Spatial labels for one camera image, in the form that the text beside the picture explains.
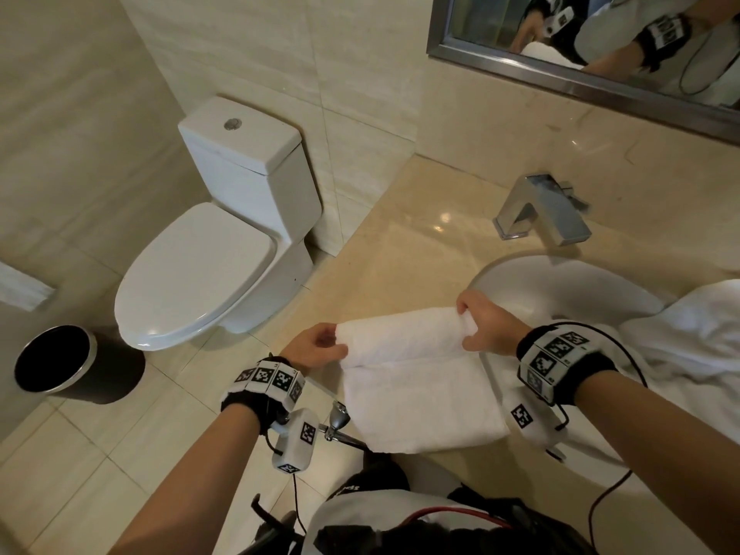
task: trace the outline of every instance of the toilet lid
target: toilet lid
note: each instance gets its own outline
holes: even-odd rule
[[[224,313],[264,272],[272,238],[210,203],[193,206],[136,258],[116,294],[124,340],[143,350],[179,343]]]

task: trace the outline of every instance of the sink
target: sink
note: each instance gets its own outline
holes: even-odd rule
[[[655,315],[667,305],[617,274],[586,262],[549,255],[494,262],[470,286],[530,326],[574,320],[617,327],[636,317]],[[481,360],[499,401],[507,390],[523,385],[516,378],[515,359],[484,353]],[[557,445],[564,456],[562,463],[598,485],[613,485],[624,475],[626,466],[578,409],[566,406],[565,410],[570,418],[571,439]],[[638,494],[647,488],[632,476],[621,490]]]

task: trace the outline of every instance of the countertop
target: countertop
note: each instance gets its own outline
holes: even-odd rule
[[[555,254],[611,270],[668,298],[728,278],[706,263],[655,249],[589,223],[586,242],[553,247],[537,235],[501,241],[491,219],[508,192],[440,163],[412,157],[330,267],[313,282],[278,336],[280,350],[321,321],[388,315],[452,306],[460,291],[489,263],[523,254]],[[341,370],[312,374],[341,399]],[[590,504],[603,491],[534,451],[517,432],[494,444],[426,454],[487,496],[519,496],[529,506],[568,522],[587,537]],[[652,496],[619,491],[595,516],[601,553],[709,553]]]

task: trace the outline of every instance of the toilet tank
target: toilet tank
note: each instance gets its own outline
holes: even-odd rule
[[[301,133],[251,107],[214,97],[180,122],[213,198],[265,233],[289,242],[321,215]]]

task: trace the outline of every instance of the mirror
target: mirror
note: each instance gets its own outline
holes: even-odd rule
[[[740,141],[740,0],[435,0],[428,52]]]

